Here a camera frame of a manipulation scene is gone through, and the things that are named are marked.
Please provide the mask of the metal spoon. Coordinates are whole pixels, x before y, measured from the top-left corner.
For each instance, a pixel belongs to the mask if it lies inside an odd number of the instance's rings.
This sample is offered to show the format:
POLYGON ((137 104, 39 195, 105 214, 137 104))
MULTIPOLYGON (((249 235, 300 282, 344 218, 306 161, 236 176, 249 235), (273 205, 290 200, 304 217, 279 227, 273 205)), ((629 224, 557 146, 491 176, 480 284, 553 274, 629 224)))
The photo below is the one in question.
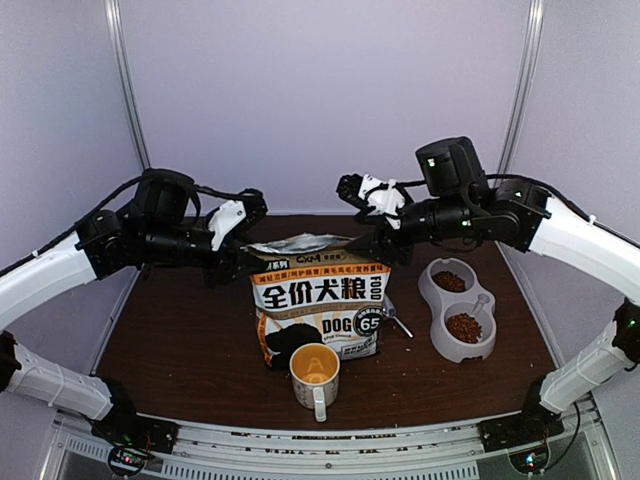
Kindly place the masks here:
POLYGON ((411 332, 411 330, 398 317, 396 307, 390 297, 387 295, 384 296, 383 300, 383 314, 387 319, 393 320, 408 338, 414 338, 414 334, 411 332))

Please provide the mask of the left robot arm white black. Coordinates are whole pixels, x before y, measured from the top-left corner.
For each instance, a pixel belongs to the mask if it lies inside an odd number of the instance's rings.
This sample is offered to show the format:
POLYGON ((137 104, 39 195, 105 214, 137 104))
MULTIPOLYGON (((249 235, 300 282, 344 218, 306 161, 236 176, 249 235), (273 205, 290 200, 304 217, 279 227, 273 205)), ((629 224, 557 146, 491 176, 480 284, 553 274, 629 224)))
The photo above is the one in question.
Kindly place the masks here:
POLYGON ((72 227, 2 269, 1 389, 104 424, 123 444, 137 442, 144 424, 120 383, 43 359, 7 328, 60 294, 128 267, 195 267, 209 286, 254 273, 260 265, 239 243, 266 213, 253 188, 221 192, 154 168, 126 181, 72 227))

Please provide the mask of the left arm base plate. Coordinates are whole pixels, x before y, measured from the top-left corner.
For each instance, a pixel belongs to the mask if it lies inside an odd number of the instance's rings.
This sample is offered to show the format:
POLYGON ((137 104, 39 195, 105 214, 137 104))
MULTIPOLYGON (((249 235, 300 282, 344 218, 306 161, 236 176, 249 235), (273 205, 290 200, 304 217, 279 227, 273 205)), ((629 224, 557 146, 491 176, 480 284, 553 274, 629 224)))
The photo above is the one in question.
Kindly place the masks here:
POLYGON ((119 415, 103 420, 88 419, 91 433, 113 446, 143 453, 170 454, 176 443, 179 426, 175 422, 144 416, 119 415))

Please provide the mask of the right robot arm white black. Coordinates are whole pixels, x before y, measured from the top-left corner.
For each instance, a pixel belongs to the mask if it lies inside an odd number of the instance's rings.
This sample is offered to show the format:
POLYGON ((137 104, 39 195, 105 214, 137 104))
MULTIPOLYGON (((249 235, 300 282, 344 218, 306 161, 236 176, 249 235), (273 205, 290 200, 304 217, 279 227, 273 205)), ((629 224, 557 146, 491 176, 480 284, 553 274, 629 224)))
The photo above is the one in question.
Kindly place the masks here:
POLYGON ((624 296, 595 340, 530 386, 512 430, 519 440, 533 441, 584 394, 638 365, 639 245, 539 180, 498 174, 498 185, 490 186, 466 136, 425 145, 416 158, 427 200, 414 201, 408 182, 359 174, 339 180, 338 196, 358 209, 358 222, 374 228, 351 241, 348 251, 393 266, 409 264, 422 242, 496 241, 573 266, 624 296))

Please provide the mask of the brown dog food bag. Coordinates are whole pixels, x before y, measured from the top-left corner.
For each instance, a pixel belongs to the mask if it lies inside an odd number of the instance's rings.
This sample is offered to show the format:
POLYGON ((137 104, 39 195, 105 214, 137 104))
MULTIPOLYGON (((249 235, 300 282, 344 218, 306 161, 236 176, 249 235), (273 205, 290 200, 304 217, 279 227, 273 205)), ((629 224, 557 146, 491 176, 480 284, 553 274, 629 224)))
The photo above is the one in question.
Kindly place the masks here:
POLYGON ((250 276, 266 365, 286 370, 299 347, 320 343, 342 361, 379 351, 391 268, 346 250, 348 237, 301 234, 245 247, 266 268, 250 276))

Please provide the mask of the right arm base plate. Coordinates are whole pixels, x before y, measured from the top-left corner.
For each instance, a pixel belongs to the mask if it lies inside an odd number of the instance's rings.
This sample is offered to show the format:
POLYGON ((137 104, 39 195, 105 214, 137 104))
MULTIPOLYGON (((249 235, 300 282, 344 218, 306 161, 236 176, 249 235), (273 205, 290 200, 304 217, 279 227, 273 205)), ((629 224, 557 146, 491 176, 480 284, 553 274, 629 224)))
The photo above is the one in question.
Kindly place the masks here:
POLYGON ((481 421, 478 432, 484 451, 512 449, 530 443, 541 443, 564 432, 559 419, 539 420, 521 413, 481 421))

